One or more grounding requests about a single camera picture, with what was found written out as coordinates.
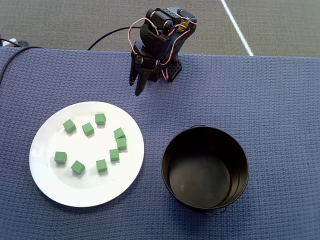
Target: table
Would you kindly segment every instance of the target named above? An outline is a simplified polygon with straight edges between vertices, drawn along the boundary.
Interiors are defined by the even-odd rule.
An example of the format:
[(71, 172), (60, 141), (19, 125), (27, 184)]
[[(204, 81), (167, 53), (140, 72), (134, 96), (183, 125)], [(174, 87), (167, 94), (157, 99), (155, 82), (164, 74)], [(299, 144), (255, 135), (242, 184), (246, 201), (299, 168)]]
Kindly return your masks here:
[[(0, 68), (16, 48), (0, 48)], [(0, 239), (318, 239), (320, 58), (181, 55), (173, 83), (136, 97), (128, 52), (29, 49), (0, 86)], [(58, 110), (102, 101), (139, 125), (145, 156), (111, 202), (73, 208), (46, 197), (29, 170), (39, 127)], [(249, 161), (243, 195), (219, 216), (185, 209), (161, 177), (179, 132), (205, 124), (231, 134)]]

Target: gray carpet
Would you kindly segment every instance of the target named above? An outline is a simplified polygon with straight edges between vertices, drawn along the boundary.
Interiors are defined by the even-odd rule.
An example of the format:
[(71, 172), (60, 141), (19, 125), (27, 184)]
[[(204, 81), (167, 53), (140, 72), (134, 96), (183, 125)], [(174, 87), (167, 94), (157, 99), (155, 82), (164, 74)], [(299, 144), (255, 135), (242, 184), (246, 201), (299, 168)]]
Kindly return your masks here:
[[(320, 57), (319, 0), (226, 0), (254, 55)], [(129, 26), (151, 7), (180, 6), (198, 18), (181, 52), (247, 55), (220, 0), (1, 0), (0, 34), (33, 46), (87, 49), (114, 29)], [(132, 40), (138, 40), (134, 30)], [(129, 51), (127, 31), (94, 50)]]

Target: green cube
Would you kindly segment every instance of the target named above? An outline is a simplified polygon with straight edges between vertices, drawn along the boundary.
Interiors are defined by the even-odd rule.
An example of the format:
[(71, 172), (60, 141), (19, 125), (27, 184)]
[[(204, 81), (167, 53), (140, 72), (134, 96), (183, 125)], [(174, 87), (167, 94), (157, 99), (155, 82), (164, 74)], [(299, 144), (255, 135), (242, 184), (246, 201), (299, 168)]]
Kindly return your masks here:
[(73, 121), (71, 121), (71, 119), (69, 119), (68, 121), (66, 121), (64, 124), (63, 124), (65, 130), (68, 132), (68, 133), (71, 133), (73, 132), (74, 130), (76, 130), (76, 125), (74, 124)]
[(86, 136), (89, 136), (95, 132), (94, 128), (92, 127), (91, 123), (88, 122), (87, 124), (82, 126), (83, 132)]
[(114, 136), (116, 139), (122, 139), (122, 138), (126, 137), (126, 135), (125, 135), (124, 131), (122, 131), (121, 127), (118, 128), (117, 130), (115, 130), (113, 133), (114, 133)]
[(81, 174), (83, 170), (85, 169), (85, 165), (83, 165), (81, 162), (76, 160), (74, 164), (71, 166), (72, 170), (75, 171), (77, 174)]
[(126, 138), (118, 138), (116, 140), (116, 145), (118, 146), (119, 150), (124, 150), (127, 149), (127, 143), (126, 143)]
[(111, 149), (110, 150), (110, 160), (111, 161), (119, 160), (119, 149)]
[(96, 168), (98, 169), (98, 172), (103, 172), (107, 170), (106, 160), (104, 159), (98, 160), (98, 161), (95, 161), (95, 163), (96, 163)]
[(97, 125), (105, 125), (106, 124), (106, 116), (103, 113), (98, 113), (95, 115), (95, 123)]
[(54, 161), (57, 164), (65, 164), (67, 161), (67, 154), (64, 151), (56, 151), (54, 155)]

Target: black pot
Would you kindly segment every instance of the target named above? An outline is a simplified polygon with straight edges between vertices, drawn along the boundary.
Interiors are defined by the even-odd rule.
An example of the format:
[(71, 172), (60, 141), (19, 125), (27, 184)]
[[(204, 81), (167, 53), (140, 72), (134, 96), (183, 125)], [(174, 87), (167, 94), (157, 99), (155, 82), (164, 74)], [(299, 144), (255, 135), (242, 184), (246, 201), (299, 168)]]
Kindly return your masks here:
[[(244, 192), (249, 178), (245, 151), (229, 134), (196, 125), (175, 136), (161, 162), (165, 186), (182, 205), (222, 214)], [(223, 209), (217, 213), (211, 210)]]

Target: cable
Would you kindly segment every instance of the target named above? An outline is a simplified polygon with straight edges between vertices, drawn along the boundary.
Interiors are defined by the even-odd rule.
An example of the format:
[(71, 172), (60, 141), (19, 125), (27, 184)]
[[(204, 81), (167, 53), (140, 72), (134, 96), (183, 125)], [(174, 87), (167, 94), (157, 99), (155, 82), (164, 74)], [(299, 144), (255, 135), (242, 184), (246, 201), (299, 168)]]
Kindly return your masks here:
[(2, 78), (5, 74), (5, 71), (6, 71), (6, 68), (8, 67), (9, 63), (20, 53), (24, 52), (25, 50), (28, 50), (28, 49), (42, 49), (42, 47), (39, 47), (39, 46), (27, 46), (27, 47), (24, 47), (22, 49), (20, 49), (19, 51), (17, 51), (15, 54), (13, 54), (9, 59), (8, 61), (6, 61), (6, 63), (4, 64), (3, 66), (3, 69), (0, 73), (0, 85), (1, 85), (1, 82), (2, 82)]
[(8, 43), (11, 43), (11, 44), (15, 45), (16, 47), (22, 48), (21, 45), (15, 43), (15, 42), (13, 42), (13, 41), (10, 41), (10, 40), (8, 40), (8, 39), (5, 39), (5, 38), (0, 37), (0, 40), (3, 40), (3, 41), (8, 42)]
[(159, 63), (160, 65), (167, 65), (169, 62), (170, 62), (170, 60), (171, 60), (171, 58), (172, 58), (172, 54), (174, 53), (174, 48), (175, 48), (175, 43), (176, 43), (176, 41), (178, 41), (180, 38), (182, 38), (184, 35), (186, 35), (188, 32), (190, 32), (191, 31), (191, 29), (189, 29), (188, 31), (185, 31), (184, 33), (182, 33), (180, 36), (178, 36), (177, 37), (177, 39), (173, 42), (173, 45), (172, 45), (172, 48), (171, 48), (171, 52), (170, 52), (170, 56), (169, 56), (169, 59), (168, 59), (168, 61), (166, 61), (165, 63)]
[(130, 43), (130, 46), (131, 46), (131, 49), (132, 49), (132, 52), (133, 52), (134, 55), (138, 55), (138, 53), (135, 52), (134, 47), (132, 46), (132, 43), (131, 43), (131, 40), (130, 40), (130, 32), (131, 32), (131, 29), (132, 29), (133, 25), (135, 25), (137, 22), (139, 22), (139, 21), (141, 21), (143, 19), (145, 19), (145, 20), (149, 21), (149, 23), (151, 23), (152, 27), (154, 27), (154, 29), (156, 31), (156, 35), (159, 36), (159, 32), (157, 30), (156, 25), (154, 25), (154, 23), (150, 19), (148, 19), (146, 17), (142, 17), (139, 20), (137, 20), (134, 23), (132, 23), (132, 25), (130, 26), (130, 28), (128, 30), (128, 40), (129, 40), (129, 43)]
[(168, 81), (168, 79), (169, 79), (168, 68), (166, 68), (165, 71), (166, 71), (166, 76), (165, 76), (164, 70), (163, 70), (163, 69), (161, 70), (164, 79), (165, 79), (166, 81)]
[[(103, 35), (102, 37), (100, 37), (97, 41), (94, 42), (94, 44), (92, 44), (89, 48), (88, 48), (88, 51), (90, 51), (98, 42), (100, 42), (102, 39), (108, 37), (109, 35), (111, 34), (114, 34), (116, 32), (119, 32), (121, 30), (125, 30), (125, 29), (129, 29), (130, 27), (129, 26), (125, 26), (125, 27), (121, 27), (121, 28), (118, 28), (116, 30), (113, 30), (111, 32), (108, 32), (106, 35)], [(141, 27), (140, 26), (133, 26), (132, 29), (140, 29)]]
[(195, 22), (193, 22), (193, 21), (190, 21), (190, 19), (189, 19), (189, 18), (181, 17), (181, 19), (182, 19), (182, 20), (185, 20), (185, 21), (189, 21), (192, 25), (197, 26), (197, 24), (196, 24)]
[(185, 27), (185, 26), (183, 26), (182, 24), (177, 24), (177, 25), (174, 25), (174, 26), (173, 26), (173, 29), (168, 33), (168, 36), (170, 36), (170, 35), (176, 30), (176, 27), (182, 27), (182, 28), (183, 28), (182, 31), (181, 31), (181, 30), (178, 30), (179, 32), (183, 32), (184, 30), (186, 30), (186, 27)]

